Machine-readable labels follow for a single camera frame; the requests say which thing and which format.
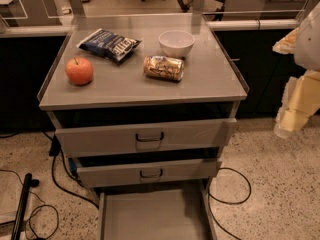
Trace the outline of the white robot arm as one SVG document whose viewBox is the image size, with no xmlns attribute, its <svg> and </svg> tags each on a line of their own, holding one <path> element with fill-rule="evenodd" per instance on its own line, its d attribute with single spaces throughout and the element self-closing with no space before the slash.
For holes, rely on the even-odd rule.
<svg viewBox="0 0 320 240">
<path fill-rule="evenodd" d="M 288 138 L 301 130 L 320 109 L 320 3 L 272 50 L 293 54 L 294 62 L 305 69 L 301 77 L 289 78 L 276 116 L 274 133 Z"/>
</svg>

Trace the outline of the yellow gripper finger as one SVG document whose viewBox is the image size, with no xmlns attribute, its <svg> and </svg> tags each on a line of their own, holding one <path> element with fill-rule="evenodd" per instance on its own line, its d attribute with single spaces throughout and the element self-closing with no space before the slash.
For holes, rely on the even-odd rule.
<svg viewBox="0 0 320 240">
<path fill-rule="evenodd" d="M 299 78 L 290 77 L 276 116 L 274 133 L 289 138 L 300 131 L 320 109 L 320 72 L 307 70 Z"/>
<path fill-rule="evenodd" d="M 298 30 L 299 28 L 295 28 L 285 37 L 277 41 L 272 47 L 272 50 L 279 54 L 293 54 L 295 51 Z"/>
</svg>

